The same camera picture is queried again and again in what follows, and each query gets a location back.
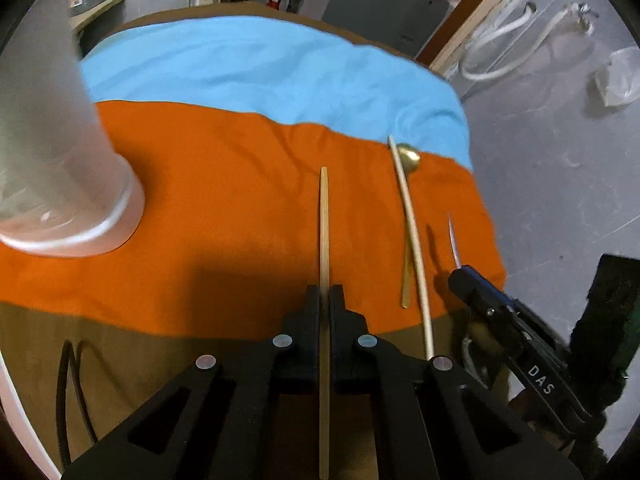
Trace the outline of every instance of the blue cloth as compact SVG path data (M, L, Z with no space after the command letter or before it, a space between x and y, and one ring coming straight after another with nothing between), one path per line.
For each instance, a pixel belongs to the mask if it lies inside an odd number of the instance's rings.
M409 142L471 169L452 87L414 62L297 23L222 16L108 37L82 62L94 102L165 101Z

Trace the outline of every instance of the frosted plastic cup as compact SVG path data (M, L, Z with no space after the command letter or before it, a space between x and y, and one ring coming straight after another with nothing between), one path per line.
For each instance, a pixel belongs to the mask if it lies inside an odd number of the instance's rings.
M144 201L84 87L69 0L37 0L0 54L0 240L105 253L133 234Z

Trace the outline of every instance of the silver bolt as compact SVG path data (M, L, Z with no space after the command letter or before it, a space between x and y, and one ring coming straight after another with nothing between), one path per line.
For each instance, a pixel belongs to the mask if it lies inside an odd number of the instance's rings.
M358 344L363 348L373 348L378 344L378 338L371 334L363 334L358 338Z
M278 334L273 338L273 344L278 348L286 348L287 346L291 345L291 343L293 343L293 339L290 335L287 334Z
M196 366L200 370L209 370L216 365L216 358L213 355L204 354L196 359Z
M444 355L438 356L433 360L433 367L441 372L448 372L453 368L453 361Z

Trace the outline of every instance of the wooden plank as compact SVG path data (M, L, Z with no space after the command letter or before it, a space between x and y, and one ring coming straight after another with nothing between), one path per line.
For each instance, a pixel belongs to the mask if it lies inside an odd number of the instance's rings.
M80 32L98 16L104 14L107 10L111 9L111 7L116 6L122 1L124 0L104 0L101 4L96 5L92 9L89 9L82 14L78 14L77 16L72 16L71 28L74 32Z
M329 180L326 168L323 167L320 170L320 480L329 480L329 395L331 384L329 282Z
M457 61L454 54L466 38L501 1L461 0L418 55L417 61L442 74L446 67Z

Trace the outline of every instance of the black cable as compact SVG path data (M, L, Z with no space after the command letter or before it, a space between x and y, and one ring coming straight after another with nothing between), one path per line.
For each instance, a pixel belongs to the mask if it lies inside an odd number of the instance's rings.
M66 340L62 345L60 355L60 366L58 367L58 386L56 387L56 437L58 439L58 452L62 469L65 470L71 464L71 453L69 452L68 434L66 431L66 382L68 370L71 367L71 380L76 392L76 399L80 407L82 421L92 444L98 442L94 425L91 423L89 411L87 410L84 393L80 385L80 368L74 354L74 347L71 341Z

